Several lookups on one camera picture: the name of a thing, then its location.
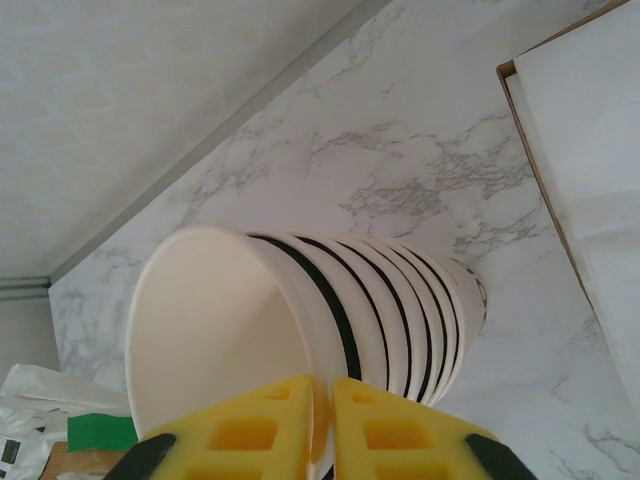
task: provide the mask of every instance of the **white marble surface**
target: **white marble surface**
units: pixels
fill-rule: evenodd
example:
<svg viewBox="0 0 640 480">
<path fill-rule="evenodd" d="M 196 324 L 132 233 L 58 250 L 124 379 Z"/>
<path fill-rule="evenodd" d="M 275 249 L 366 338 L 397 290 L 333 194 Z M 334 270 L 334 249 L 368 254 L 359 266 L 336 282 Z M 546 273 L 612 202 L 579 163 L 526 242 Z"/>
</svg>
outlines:
<svg viewBox="0 0 640 480">
<path fill-rule="evenodd" d="M 598 3 L 396 0 L 52 287 L 63 369 L 124 388 L 133 285 L 186 225 L 403 236 L 488 290 L 440 407 L 540 479 L 639 478 L 640 425 L 494 72 Z"/>
</svg>

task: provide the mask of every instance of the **plastic bag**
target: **plastic bag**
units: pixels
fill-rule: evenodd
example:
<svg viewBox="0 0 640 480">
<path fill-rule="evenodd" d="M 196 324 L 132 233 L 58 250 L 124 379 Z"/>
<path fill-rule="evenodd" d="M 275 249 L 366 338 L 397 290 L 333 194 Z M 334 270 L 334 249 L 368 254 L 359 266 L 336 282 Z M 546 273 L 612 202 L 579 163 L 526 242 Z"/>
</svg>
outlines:
<svg viewBox="0 0 640 480">
<path fill-rule="evenodd" d="M 4 472 L 4 480 L 37 480 L 53 443 L 67 440 L 67 418 L 94 412 L 131 415 L 125 393 L 75 375 L 14 365 L 0 389 L 0 477 Z"/>
</svg>

